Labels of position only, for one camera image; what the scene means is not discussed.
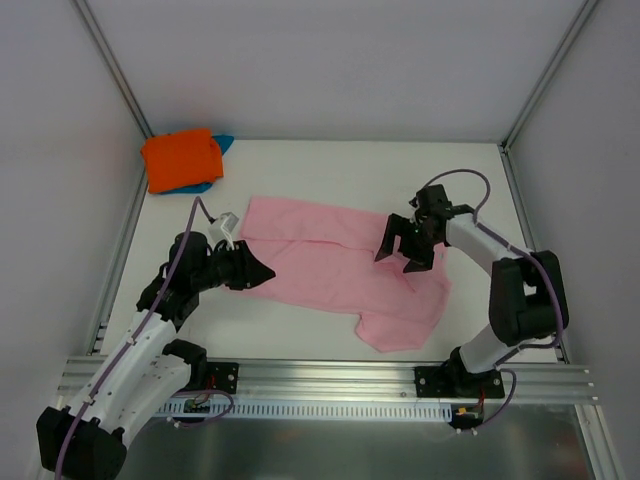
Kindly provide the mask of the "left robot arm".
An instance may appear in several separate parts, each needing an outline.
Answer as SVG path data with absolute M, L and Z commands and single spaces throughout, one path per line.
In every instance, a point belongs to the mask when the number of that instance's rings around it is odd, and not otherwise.
M 43 468 L 58 479 L 116 478 L 158 409 L 176 393 L 206 387 L 206 349 L 177 337 L 201 293 L 252 289 L 275 276 L 244 241 L 210 245 L 199 232 L 177 235 L 118 345 L 72 400 L 39 416 Z

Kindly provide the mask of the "pink t-shirt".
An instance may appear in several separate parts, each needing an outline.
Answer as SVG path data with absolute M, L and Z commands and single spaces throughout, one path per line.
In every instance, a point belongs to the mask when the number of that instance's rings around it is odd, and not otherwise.
M 254 196 L 240 236 L 273 279 L 250 295 L 338 314 L 356 314 L 356 335 L 382 353 L 418 350 L 442 318 L 452 289 L 447 254 L 407 273 L 393 254 L 375 259 L 383 214 L 303 200 Z

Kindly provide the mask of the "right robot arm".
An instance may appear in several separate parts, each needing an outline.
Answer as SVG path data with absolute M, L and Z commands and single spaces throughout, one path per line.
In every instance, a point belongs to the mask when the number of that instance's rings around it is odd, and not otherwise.
M 477 209 L 453 204 L 441 184 L 423 187 L 410 204 L 412 217 L 387 218 L 377 261 L 398 253 L 407 260 L 404 273 L 427 272 L 435 267 L 437 248 L 453 247 L 490 277 L 487 326 L 418 378 L 417 392 L 457 398 L 490 394 L 500 365 L 522 350 L 555 347 L 561 339 L 568 308 L 560 262 L 549 250 L 529 251 L 506 240 Z

